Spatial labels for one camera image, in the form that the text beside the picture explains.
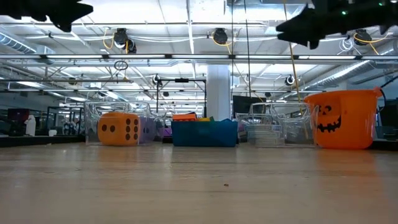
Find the blue plastic bin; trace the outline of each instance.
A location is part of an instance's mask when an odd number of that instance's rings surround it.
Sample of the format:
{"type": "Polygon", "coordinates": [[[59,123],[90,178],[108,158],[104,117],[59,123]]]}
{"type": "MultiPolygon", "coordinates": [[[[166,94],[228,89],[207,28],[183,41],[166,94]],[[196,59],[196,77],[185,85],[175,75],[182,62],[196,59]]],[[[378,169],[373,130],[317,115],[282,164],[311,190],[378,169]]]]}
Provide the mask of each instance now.
{"type": "Polygon", "coordinates": [[[173,121],[174,146],[235,147],[238,122],[173,121]]]}

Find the ceiling light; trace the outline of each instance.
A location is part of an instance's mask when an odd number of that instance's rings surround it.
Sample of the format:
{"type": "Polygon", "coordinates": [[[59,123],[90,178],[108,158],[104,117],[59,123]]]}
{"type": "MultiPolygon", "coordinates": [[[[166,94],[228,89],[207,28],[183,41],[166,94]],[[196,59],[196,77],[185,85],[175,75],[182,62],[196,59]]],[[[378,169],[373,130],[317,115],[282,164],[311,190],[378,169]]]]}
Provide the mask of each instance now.
{"type": "Polygon", "coordinates": [[[205,102],[205,100],[195,100],[195,99],[187,99],[187,100],[173,100],[173,99],[168,99],[168,100],[159,100],[159,102],[205,102]]]}
{"type": "Polygon", "coordinates": [[[7,91],[40,91],[37,89],[7,89],[7,91]]]}
{"type": "Polygon", "coordinates": [[[97,92],[97,91],[106,91],[106,90],[90,90],[90,89],[84,89],[84,90],[77,90],[81,92],[97,92]]]}
{"type": "Polygon", "coordinates": [[[82,98],[82,97],[70,97],[70,99],[75,100],[75,101],[80,101],[80,102],[87,101],[86,98],[82,98]]]}
{"type": "Polygon", "coordinates": [[[131,54],[124,54],[124,55],[109,55],[109,58],[113,59],[124,59],[124,58],[165,58],[165,55],[131,55],[131,54]]]}
{"type": "Polygon", "coordinates": [[[294,78],[293,78],[292,75],[290,75],[289,77],[286,77],[286,79],[285,79],[285,84],[286,84],[287,86],[291,86],[291,85],[293,85],[293,83],[294,83],[294,78]]]}
{"type": "Polygon", "coordinates": [[[115,100],[119,99],[119,96],[115,93],[112,93],[111,91],[107,91],[106,94],[111,97],[114,98],[115,100]]]}
{"type": "Polygon", "coordinates": [[[1,59],[40,59],[39,55],[0,55],[1,59]]]}
{"type": "Polygon", "coordinates": [[[17,82],[17,83],[21,84],[21,85],[30,86],[30,87],[36,87],[36,88],[42,87],[42,85],[40,85],[38,83],[34,83],[34,82],[17,82]]]}
{"type": "Polygon", "coordinates": [[[59,94],[59,93],[53,93],[53,92],[49,92],[51,95],[57,96],[57,97],[64,97],[63,95],[59,94]]]}
{"type": "Polygon", "coordinates": [[[101,49],[100,51],[110,54],[106,49],[101,49]]]}
{"type": "Polygon", "coordinates": [[[93,59],[93,58],[102,58],[102,55],[47,55],[49,59],[70,59],[70,58],[78,58],[78,59],[93,59]]]}
{"type": "Polygon", "coordinates": [[[213,40],[220,45],[226,44],[228,36],[226,35],[224,28],[216,28],[213,34],[213,40]]]}
{"type": "MultiPolygon", "coordinates": [[[[236,59],[248,59],[248,55],[237,55],[236,59]]],[[[277,59],[291,59],[292,57],[289,55],[250,55],[250,59],[269,59],[269,60],[277,60],[277,59]]]]}
{"type": "Polygon", "coordinates": [[[172,55],[172,58],[180,59],[229,59],[229,55],[172,55]]]}
{"type": "Polygon", "coordinates": [[[74,91],[74,90],[59,89],[59,90],[43,90],[43,91],[74,91]]]}
{"type": "Polygon", "coordinates": [[[349,55],[303,55],[298,56],[298,59],[312,59],[312,60],[352,60],[355,59],[355,56],[349,55]]]}
{"type": "Polygon", "coordinates": [[[363,56],[363,60],[398,60],[398,56],[385,56],[385,55],[377,55],[377,56],[363,56]]]}

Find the wooden floor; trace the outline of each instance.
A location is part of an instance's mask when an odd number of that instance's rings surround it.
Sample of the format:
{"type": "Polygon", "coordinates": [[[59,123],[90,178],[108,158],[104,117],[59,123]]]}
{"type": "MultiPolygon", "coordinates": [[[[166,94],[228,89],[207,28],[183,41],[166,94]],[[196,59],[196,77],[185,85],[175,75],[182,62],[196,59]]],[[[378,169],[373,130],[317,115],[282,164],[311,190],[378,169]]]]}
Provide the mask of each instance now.
{"type": "Polygon", "coordinates": [[[398,223],[398,153],[0,149],[0,223],[398,223]]]}

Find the bucket handle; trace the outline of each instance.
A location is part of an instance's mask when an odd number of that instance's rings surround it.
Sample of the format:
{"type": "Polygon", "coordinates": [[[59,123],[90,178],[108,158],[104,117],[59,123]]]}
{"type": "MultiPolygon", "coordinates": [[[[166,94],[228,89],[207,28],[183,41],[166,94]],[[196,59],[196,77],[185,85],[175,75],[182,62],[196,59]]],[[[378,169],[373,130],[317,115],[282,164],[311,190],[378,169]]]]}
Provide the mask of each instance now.
{"type": "Polygon", "coordinates": [[[384,98],[384,106],[381,108],[381,110],[376,110],[376,113],[380,113],[384,109],[384,107],[387,105],[386,94],[384,94],[384,91],[381,87],[375,87],[373,90],[376,93],[376,96],[378,96],[378,97],[383,96],[383,98],[384,98]]]}

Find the white column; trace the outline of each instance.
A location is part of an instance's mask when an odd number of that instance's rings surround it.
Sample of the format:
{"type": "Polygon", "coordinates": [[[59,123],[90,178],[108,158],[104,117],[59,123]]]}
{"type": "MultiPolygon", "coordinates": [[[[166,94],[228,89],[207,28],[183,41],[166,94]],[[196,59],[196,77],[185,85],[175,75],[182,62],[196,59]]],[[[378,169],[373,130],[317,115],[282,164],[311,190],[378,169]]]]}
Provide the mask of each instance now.
{"type": "Polygon", "coordinates": [[[207,117],[216,121],[231,118],[231,74],[229,65],[207,66],[207,117]]]}

